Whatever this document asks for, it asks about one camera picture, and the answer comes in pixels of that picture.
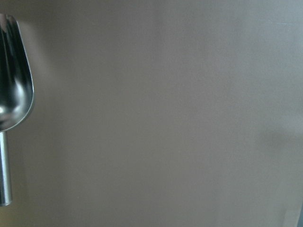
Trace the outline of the steel ice scoop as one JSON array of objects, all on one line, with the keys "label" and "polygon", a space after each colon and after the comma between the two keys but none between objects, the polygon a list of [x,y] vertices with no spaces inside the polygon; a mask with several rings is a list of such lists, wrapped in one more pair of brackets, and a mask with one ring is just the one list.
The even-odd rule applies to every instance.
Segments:
[{"label": "steel ice scoop", "polygon": [[0,205],[12,203],[7,132],[30,114],[34,84],[17,20],[0,15]]}]

